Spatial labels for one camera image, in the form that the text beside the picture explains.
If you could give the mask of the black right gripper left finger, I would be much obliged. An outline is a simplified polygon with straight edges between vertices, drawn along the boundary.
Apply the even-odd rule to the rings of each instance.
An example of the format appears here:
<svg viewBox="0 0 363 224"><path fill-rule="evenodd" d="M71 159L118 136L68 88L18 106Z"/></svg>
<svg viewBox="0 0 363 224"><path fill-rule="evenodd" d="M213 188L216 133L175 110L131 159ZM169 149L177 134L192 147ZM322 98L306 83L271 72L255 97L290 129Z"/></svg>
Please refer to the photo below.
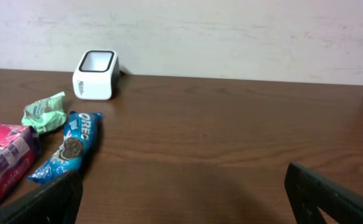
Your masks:
<svg viewBox="0 0 363 224"><path fill-rule="evenodd" d="M0 224L75 223L82 194L81 177L70 170L0 208Z"/></svg>

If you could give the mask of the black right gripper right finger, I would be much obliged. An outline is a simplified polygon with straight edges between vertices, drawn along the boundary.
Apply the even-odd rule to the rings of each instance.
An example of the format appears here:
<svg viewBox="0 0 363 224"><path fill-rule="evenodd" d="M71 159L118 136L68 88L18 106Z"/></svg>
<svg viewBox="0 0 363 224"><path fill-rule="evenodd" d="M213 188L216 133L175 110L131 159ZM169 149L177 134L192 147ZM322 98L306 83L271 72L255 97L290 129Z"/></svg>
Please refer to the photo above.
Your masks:
<svg viewBox="0 0 363 224"><path fill-rule="evenodd" d="M363 223L363 196L306 167L289 164L284 186L298 224L326 223L321 211L338 223Z"/></svg>

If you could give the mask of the blue oreo cookie pack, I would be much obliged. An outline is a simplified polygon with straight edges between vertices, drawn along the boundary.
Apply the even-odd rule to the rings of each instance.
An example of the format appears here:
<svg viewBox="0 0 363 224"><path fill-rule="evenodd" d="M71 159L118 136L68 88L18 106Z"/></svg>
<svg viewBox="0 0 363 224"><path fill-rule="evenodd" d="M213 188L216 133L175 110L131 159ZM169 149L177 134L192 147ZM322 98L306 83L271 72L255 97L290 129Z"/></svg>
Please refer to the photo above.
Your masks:
<svg viewBox="0 0 363 224"><path fill-rule="evenodd" d="M62 144L27 179L45 184L70 170L79 170L87 153L95 147L101 119L101 113L71 111L64 126Z"/></svg>

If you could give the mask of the red purple pad package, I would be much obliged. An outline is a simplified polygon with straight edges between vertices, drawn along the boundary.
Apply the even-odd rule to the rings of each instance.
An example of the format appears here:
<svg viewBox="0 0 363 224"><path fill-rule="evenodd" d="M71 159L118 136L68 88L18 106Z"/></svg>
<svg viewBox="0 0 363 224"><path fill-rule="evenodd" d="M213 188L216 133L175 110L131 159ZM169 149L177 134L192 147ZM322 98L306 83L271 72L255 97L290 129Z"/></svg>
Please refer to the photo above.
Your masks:
<svg viewBox="0 0 363 224"><path fill-rule="evenodd" d="M0 124L0 203L39 155L39 135L33 127Z"/></svg>

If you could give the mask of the green wipes packet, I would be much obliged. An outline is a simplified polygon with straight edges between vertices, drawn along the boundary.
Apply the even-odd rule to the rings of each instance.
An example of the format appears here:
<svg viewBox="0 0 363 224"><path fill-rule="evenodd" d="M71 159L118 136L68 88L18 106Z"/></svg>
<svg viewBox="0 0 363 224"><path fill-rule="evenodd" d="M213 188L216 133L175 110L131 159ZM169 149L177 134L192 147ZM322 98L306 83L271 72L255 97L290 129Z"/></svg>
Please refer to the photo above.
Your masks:
<svg viewBox="0 0 363 224"><path fill-rule="evenodd" d="M65 93L62 91L25 106L22 125L32 126L39 134L56 130L67 120L63 107L64 98Z"/></svg>

